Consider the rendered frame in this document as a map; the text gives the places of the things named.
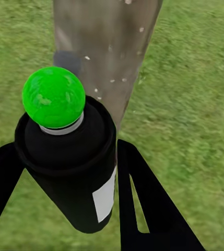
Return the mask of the pesticide atomizer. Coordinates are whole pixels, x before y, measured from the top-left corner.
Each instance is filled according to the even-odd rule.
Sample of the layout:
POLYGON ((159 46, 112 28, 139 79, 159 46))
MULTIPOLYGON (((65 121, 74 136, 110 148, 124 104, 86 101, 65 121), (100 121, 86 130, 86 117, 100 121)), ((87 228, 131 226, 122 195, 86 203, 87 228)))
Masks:
POLYGON ((76 77, 74 52, 54 55, 54 67, 38 69, 22 90, 26 112, 15 130, 17 157, 71 225, 101 231, 114 204, 115 126, 105 106, 87 96, 76 77))

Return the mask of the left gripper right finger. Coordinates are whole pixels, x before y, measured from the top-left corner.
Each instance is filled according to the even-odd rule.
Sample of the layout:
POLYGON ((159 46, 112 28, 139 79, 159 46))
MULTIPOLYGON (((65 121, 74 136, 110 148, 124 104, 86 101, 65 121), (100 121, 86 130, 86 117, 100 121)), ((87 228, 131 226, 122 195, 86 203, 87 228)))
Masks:
POLYGON ((205 251, 138 149, 119 139, 116 150, 121 250, 205 251), (137 228, 130 174, 149 234, 143 234, 137 228))

